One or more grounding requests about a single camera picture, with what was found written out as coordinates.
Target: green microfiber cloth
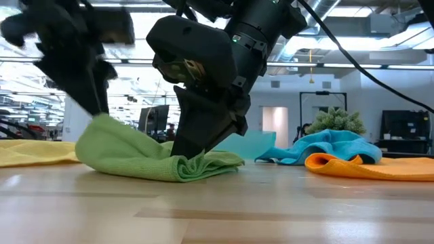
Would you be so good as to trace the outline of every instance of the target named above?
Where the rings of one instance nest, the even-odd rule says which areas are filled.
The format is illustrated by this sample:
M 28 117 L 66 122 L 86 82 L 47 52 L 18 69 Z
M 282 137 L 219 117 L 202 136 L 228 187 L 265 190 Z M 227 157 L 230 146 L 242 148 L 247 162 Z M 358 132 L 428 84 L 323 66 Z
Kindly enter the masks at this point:
M 94 117 L 75 153 L 80 162 L 102 173 L 168 182 L 200 180 L 244 165 L 244 160 L 231 152 L 201 153 L 190 160 L 171 157 L 172 145 L 159 144 L 103 114 Z

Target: wooden table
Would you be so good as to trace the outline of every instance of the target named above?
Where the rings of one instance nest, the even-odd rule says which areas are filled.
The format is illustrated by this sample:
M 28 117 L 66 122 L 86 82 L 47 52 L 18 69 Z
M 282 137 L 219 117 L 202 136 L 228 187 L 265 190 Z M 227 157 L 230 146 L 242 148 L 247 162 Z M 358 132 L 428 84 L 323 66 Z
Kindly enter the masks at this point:
M 187 184 L 0 169 L 0 243 L 434 243 L 434 184 L 253 164 Z

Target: potted plant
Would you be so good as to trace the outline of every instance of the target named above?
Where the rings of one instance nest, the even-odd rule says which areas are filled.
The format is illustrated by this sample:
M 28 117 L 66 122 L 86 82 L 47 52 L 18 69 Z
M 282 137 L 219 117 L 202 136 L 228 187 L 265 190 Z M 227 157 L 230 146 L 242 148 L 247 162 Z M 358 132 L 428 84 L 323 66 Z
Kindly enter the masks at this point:
M 359 113 L 349 115 L 343 109 L 335 110 L 332 107 L 328 109 L 328 113 L 319 111 L 315 122 L 307 129 L 307 133 L 314 134 L 325 129 L 347 130 L 359 135 L 366 133 L 363 122 L 359 118 Z

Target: doorway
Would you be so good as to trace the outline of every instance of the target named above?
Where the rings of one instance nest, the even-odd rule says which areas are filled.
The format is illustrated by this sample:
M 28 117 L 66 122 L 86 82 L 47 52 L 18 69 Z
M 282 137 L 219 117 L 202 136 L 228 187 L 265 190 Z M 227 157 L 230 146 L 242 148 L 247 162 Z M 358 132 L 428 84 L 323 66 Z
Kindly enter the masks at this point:
M 262 130 L 276 133 L 276 147 L 288 148 L 288 108 L 262 107 Z

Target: wall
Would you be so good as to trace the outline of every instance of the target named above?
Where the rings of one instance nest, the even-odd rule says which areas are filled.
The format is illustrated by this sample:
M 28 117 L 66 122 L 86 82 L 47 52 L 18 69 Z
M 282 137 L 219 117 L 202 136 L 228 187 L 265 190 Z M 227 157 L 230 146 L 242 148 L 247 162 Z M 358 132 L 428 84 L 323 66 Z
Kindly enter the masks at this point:
M 300 125 L 300 92 L 322 91 L 322 81 L 331 81 L 332 89 L 330 92 L 340 90 L 339 80 L 333 75 L 315 75 L 315 83 L 310 84 L 310 76 L 299 77 L 298 75 L 286 75 L 275 77 L 261 77 L 255 83 L 250 93 L 252 105 L 246 115 L 249 129 L 262 129 L 262 107 L 263 106 L 280 106 L 288 108 L 288 144 L 296 136 L 296 128 Z M 270 81 L 281 81 L 279 89 L 271 88 Z M 315 106 L 340 106 L 342 103 L 334 96 L 309 96 L 304 97 L 303 102 L 303 123 L 313 121 L 313 107 Z
M 427 60 L 422 64 L 430 64 L 430 61 Z M 369 72 L 393 89 L 431 107 L 434 106 L 433 72 L 423 70 L 369 70 Z M 361 119 L 367 129 L 364 136 L 371 142 L 377 141 L 380 137 L 383 110 L 423 110 L 380 87 L 358 71 L 343 77 L 340 87 L 349 95 L 349 111 L 361 113 Z

